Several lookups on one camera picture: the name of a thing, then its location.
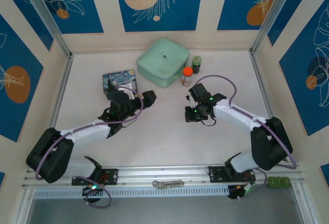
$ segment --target green jar lid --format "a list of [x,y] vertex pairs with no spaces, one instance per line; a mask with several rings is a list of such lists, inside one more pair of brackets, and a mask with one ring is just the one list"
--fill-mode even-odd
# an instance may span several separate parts
[[201,57],[196,55],[196,56],[193,57],[192,64],[194,66],[198,66],[198,65],[201,64],[201,61],[202,61]]

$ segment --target white table surface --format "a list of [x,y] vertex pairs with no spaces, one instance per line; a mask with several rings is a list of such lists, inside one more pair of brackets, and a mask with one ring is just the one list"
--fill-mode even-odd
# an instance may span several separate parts
[[[165,166],[224,163],[236,153],[250,148],[250,134],[218,120],[213,127],[200,122],[186,123],[185,96],[192,87],[180,79],[163,89],[137,73],[136,60],[142,51],[77,54],[74,57],[56,129],[69,129],[92,122],[108,108],[102,89],[102,75],[121,70],[136,70],[138,91],[154,90],[157,99],[127,128],[109,139],[94,142],[75,151],[72,158],[91,156],[103,166]],[[202,57],[199,74],[192,84],[208,74],[221,74],[237,86],[233,102],[254,114],[267,116],[265,104],[247,51],[190,50]],[[212,93],[227,97],[233,87],[225,80],[203,80]]]

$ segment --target white robotic arm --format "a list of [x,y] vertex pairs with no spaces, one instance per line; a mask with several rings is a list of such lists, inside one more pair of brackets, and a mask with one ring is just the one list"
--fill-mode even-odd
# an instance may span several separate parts
[[212,119],[225,120],[250,133],[251,149],[233,156],[225,163],[225,170],[231,178],[250,169],[270,170],[287,156],[277,140],[261,125],[262,123],[269,126],[292,153],[293,148],[282,122],[276,117],[265,119],[256,116],[230,103],[230,100],[221,94],[212,96],[203,84],[193,86],[186,97],[191,104],[185,107],[186,122],[203,121],[210,116]]
[[71,154],[80,147],[113,136],[123,128],[122,124],[128,121],[128,117],[134,116],[138,109],[152,106],[156,99],[152,90],[141,96],[142,103],[140,98],[135,98],[131,93],[120,91],[118,98],[112,100],[111,106],[92,123],[70,130],[45,130],[27,157],[27,165],[48,183],[63,176],[93,176],[93,181],[97,181],[101,176],[97,173],[101,170],[101,165],[89,157],[71,160]]

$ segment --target green box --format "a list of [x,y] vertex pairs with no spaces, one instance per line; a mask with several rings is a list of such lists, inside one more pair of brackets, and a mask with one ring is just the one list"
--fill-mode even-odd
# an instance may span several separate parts
[[190,52],[166,38],[158,39],[137,60],[137,70],[144,78],[167,88],[182,75]]

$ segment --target spice jar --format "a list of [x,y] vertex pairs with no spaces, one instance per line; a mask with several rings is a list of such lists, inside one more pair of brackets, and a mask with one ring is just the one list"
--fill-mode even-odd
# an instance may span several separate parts
[[197,74],[200,71],[200,66],[201,66],[201,57],[200,56],[194,56],[192,60],[192,69],[193,73]]
[[184,86],[189,86],[191,84],[191,78],[193,74],[192,67],[184,67],[183,69],[183,76],[181,78],[181,84]]

